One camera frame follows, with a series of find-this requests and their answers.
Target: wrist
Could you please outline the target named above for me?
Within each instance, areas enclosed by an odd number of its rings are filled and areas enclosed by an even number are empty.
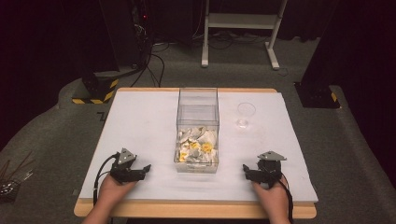
[[[110,215],[111,210],[113,210],[114,205],[112,203],[98,201],[93,207],[94,210],[98,210],[101,213]]]
[[[287,217],[270,217],[271,224],[290,224]]]

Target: gray carpet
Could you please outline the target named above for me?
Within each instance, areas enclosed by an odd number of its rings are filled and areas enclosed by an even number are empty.
[[[200,66],[201,48],[172,44],[169,48],[156,46],[153,51],[165,63],[162,87],[274,88],[282,92],[319,198],[317,217],[296,219],[295,223],[396,223],[395,189],[361,135],[342,90],[331,86],[340,109],[301,106],[293,82],[301,80],[317,43],[277,40],[279,71],[272,70],[262,42],[212,48],[207,68]],[[210,44],[216,48],[225,45],[213,40]],[[162,64],[157,58],[151,58],[149,68],[159,78]],[[136,78],[121,78],[117,88],[131,86]],[[66,85],[59,93],[59,103],[29,122],[1,151],[0,167],[10,160],[9,171],[30,151],[28,160],[34,160],[15,174],[22,177],[34,168],[34,174],[22,182],[15,203],[0,204],[1,224],[81,222],[73,210],[104,125],[101,113],[106,115],[111,101],[107,105],[72,104],[79,82]],[[135,86],[154,86],[149,71]],[[125,222],[125,218],[115,218],[115,223]]]

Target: finger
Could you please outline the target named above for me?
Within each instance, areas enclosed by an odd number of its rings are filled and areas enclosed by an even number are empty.
[[[251,181],[251,185],[253,186],[253,189],[256,191],[256,193],[258,193],[258,194],[267,193],[267,190],[263,189],[262,186],[257,182]]]
[[[124,189],[132,189],[135,185],[137,184],[137,181],[134,181],[134,182],[125,182],[125,183],[122,183],[122,187],[124,188]]]

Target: black equipment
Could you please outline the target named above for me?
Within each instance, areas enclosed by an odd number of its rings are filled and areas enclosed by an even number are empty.
[[[133,182],[133,181],[145,179],[146,173],[149,172],[151,165],[145,166],[142,170],[131,170],[131,165],[134,163],[136,158],[137,158],[136,155],[132,154],[130,151],[128,151],[128,149],[123,148],[121,153],[117,152],[116,154],[110,156],[103,162],[102,166],[98,171],[98,174],[96,175],[95,182],[93,184],[93,204],[96,204],[97,201],[99,178],[101,175],[103,175],[101,174],[103,167],[105,167],[106,163],[111,159],[116,159],[116,160],[111,166],[111,170],[109,171],[110,175],[120,184],[123,184],[125,182]]]
[[[145,69],[153,31],[144,0],[62,0],[60,37],[81,77],[72,101],[106,104],[120,77]]]
[[[260,158],[257,163],[259,170],[250,170],[243,164],[245,177],[259,184],[267,184],[270,189],[282,177],[280,161],[285,161],[286,158],[274,151],[262,153],[258,157]]]

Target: yellow black hazard tape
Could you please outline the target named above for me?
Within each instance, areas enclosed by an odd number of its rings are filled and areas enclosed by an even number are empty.
[[[119,83],[118,79],[111,80],[108,84],[105,84],[104,88],[99,90],[100,94],[94,97],[72,97],[72,102],[76,105],[85,105],[85,104],[107,104],[111,97],[114,94],[114,90],[116,89],[117,84]]]

